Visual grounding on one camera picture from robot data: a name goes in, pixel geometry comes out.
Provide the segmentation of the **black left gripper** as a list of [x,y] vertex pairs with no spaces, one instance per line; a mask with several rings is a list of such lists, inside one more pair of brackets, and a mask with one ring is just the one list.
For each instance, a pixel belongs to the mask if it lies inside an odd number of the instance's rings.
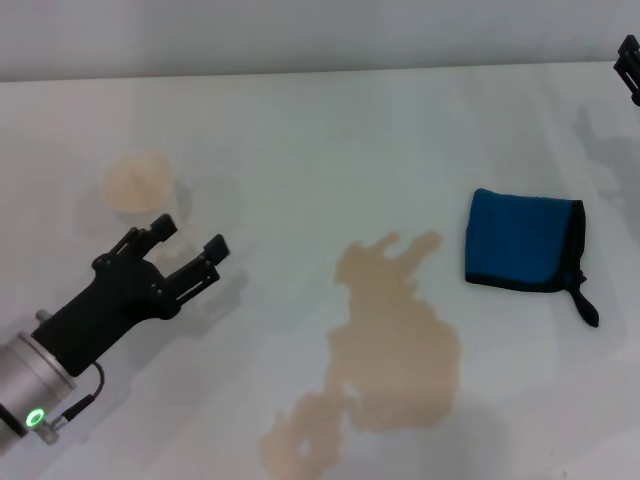
[[217,267],[230,254],[225,238],[217,234],[165,279],[142,258],[176,232],[167,213],[148,228],[131,228],[113,254],[137,260],[99,257],[92,282],[39,326],[32,338],[77,377],[138,323],[175,317],[181,310],[178,303],[187,303],[220,280]]

